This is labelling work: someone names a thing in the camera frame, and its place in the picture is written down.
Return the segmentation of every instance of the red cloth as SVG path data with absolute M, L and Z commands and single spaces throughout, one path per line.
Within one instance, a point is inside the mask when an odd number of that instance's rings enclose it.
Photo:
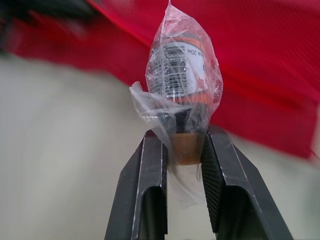
M 90 23 L 16 22 L 6 48 L 20 56 L 109 71 L 146 89 L 145 69 L 168 1 L 90 1 Z M 211 122 L 308 157 L 320 102 L 320 1 L 172 0 L 211 37 L 224 92 Z

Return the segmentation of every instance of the plastic wrap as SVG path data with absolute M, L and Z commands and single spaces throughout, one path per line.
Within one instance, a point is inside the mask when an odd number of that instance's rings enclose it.
M 139 82 L 130 87 L 135 109 L 167 147 L 168 170 L 183 202 L 201 202 L 195 176 L 199 182 L 204 136 L 223 82 L 210 37 L 171 3 L 154 37 L 145 77 L 149 92 Z

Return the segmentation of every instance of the small bottle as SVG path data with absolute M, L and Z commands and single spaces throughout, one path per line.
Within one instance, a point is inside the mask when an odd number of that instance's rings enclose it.
M 175 160 L 178 165 L 198 164 L 208 127 L 203 44 L 191 33 L 168 36 L 152 45 L 149 63 L 149 92 L 184 106 L 175 114 L 176 130 L 170 134 Z M 165 121 L 168 116 L 161 113 L 158 117 Z

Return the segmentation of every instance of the white label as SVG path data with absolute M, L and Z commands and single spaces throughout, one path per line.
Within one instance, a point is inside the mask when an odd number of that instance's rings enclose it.
M 169 42 L 161 50 L 154 48 L 152 54 L 155 79 L 150 92 L 179 98 L 206 88 L 204 57 L 197 47 L 185 42 Z

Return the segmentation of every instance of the barcode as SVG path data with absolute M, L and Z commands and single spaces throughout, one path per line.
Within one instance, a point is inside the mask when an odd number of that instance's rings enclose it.
M 172 97 L 182 97 L 187 93 L 185 46 L 164 46 L 153 63 L 155 76 L 151 92 Z
M 184 96 L 187 90 L 185 46 L 167 47 L 166 53 L 165 93 L 168 97 Z

